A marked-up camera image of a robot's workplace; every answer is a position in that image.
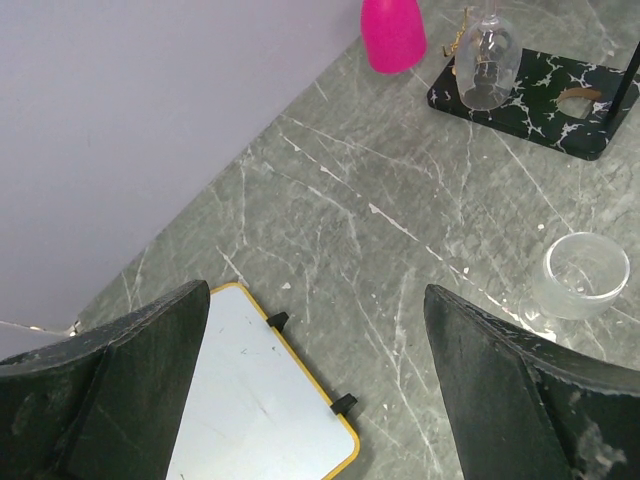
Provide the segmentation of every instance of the whiteboard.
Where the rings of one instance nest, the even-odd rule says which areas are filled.
[[[357,435],[240,284],[214,290],[168,480],[320,480]]]

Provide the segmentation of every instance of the white wall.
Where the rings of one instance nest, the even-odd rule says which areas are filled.
[[[68,327],[357,37],[359,6],[0,3],[0,320]]]

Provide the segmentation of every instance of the black clip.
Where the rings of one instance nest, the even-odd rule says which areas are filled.
[[[358,399],[347,393],[344,397],[339,398],[331,405],[331,410],[336,415],[346,415],[349,411],[354,407],[354,405],[358,403]]]
[[[284,330],[284,325],[289,320],[289,315],[286,312],[276,313],[272,317],[267,318],[267,325],[278,330],[278,332],[282,333]]]

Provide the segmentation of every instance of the black stand base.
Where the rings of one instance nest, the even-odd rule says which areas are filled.
[[[624,70],[524,49],[516,85],[504,105],[488,112],[470,110],[460,100],[453,64],[452,59],[429,90],[429,106],[584,160],[600,157],[640,93],[636,75],[620,108],[608,115]],[[571,89],[597,96],[583,119],[558,110],[563,93],[582,96],[571,95],[578,93]]]

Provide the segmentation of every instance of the gray marble surface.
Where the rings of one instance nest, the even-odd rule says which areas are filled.
[[[633,0],[503,3],[529,48],[624,68],[640,40]],[[606,234],[632,263],[615,308],[541,333],[640,368],[640,108],[593,163],[431,110],[465,3],[422,6],[418,67],[377,75],[356,42],[81,315],[89,328],[193,278],[245,283],[268,312],[292,314],[286,336],[327,389],[359,397],[362,452],[343,479],[462,478],[422,315],[428,283],[521,324],[545,249]]]

